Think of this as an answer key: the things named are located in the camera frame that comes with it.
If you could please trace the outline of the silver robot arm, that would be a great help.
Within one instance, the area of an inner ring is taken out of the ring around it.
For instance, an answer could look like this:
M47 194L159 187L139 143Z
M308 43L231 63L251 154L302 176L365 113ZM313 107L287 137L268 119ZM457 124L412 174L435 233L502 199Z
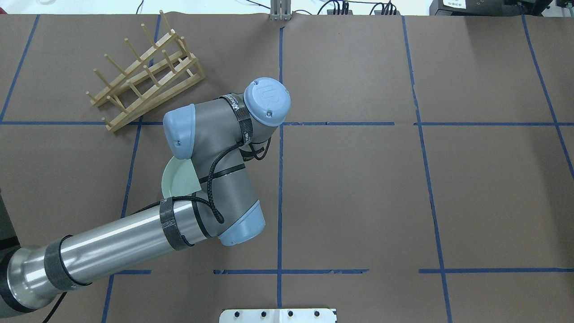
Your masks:
M282 82L261 77L243 93L167 112L162 125L172 159L162 175L162 200L45 247L21 247L1 204L1 317L39 310L207 239L233 246L260 234L266 222L245 163L264 159L290 106Z

